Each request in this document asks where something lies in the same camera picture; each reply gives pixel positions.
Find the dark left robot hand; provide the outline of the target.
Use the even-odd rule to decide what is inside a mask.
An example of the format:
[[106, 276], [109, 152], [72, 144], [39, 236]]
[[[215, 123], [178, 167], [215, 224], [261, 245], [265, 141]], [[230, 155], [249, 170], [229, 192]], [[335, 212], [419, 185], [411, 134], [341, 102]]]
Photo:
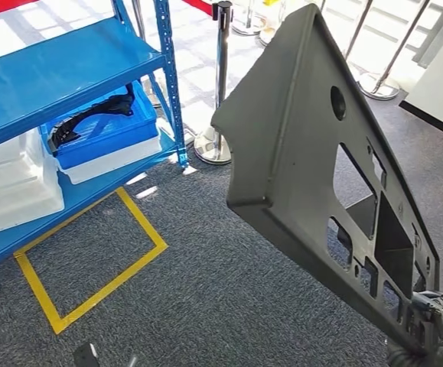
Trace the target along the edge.
[[76, 348], [73, 357], [76, 367], [100, 367], [97, 354], [91, 342], [85, 342]]

